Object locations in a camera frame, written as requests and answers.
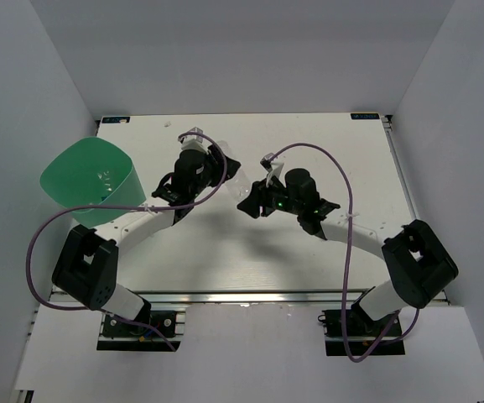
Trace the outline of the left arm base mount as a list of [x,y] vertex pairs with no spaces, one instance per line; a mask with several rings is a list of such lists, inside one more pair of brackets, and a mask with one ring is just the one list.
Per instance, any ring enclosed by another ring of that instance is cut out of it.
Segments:
[[152,310],[146,327],[130,325],[112,315],[105,315],[96,350],[173,353],[180,347],[184,330],[185,312],[180,310]]

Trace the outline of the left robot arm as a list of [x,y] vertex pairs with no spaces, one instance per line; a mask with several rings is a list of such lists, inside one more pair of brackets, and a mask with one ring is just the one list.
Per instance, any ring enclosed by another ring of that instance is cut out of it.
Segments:
[[241,166],[225,141],[204,147],[195,138],[186,140],[166,181],[141,205],[95,227],[77,225],[70,230],[52,274],[53,284],[80,302],[81,308],[111,314],[131,334],[143,334],[150,325],[151,305],[118,283],[120,257],[182,221],[205,189],[217,190]]

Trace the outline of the blue label bottle white cap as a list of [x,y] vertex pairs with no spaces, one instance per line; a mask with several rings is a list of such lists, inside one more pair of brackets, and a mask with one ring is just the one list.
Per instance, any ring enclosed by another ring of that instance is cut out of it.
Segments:
[[109,170],[97,173],[98,180],[101,184],[100,200],[105,201],[113,192],[112,188],[112,176]]

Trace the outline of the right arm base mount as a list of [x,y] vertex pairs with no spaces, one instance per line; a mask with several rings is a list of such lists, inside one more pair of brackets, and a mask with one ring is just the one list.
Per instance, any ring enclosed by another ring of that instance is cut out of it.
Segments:
[[[387,326],[392,314],[366,325],[349,310],[346,311],[346,332],[351,354],[355,357],[363,355],[370,348],[375,339]],[[341,310],[325,310],[317,318],[323,327],[325,334],[325,353],[328,357],[346,357],[346,350],[343,344],[341,333]],[[372,356],[402,356],[405,355],[405,347],[402,340],[394,342],[403,334],[400,321],[395,318],[392,326],[372,351]]]

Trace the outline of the clear bottle without label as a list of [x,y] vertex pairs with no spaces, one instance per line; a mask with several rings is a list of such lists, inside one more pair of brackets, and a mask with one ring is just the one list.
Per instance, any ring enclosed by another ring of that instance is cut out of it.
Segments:
[[[226,157],[228,157],[230,160],[240,162],[237,154],[232,151],[232,148],[227,141],[219,140],[217,143],[221,147],[221,150]],[[234,201],[241,202],[249,195],[252,183],[248,179],[243,168],[239,167],[236,169],[236,173],[230,175],[230,178],[226,180],[225,186]]]

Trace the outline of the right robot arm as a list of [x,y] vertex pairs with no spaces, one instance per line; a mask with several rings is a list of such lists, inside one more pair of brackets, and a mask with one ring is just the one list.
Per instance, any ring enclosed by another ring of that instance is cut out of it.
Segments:
[[249,217],[267,217],[279,211],[293,214],[309,235],[341,242],[385,262],[389,279],[366,291],[352,305],[352,326],[369,335],[383,318],[407,306],[425,308],[459,270],[431,226],[419,219],[393,227],[385,222],[375,228],[334,216],[339,205],[327,201],[305,169],[293,169],[280,181],[274,174],[252,184],[237,209]]

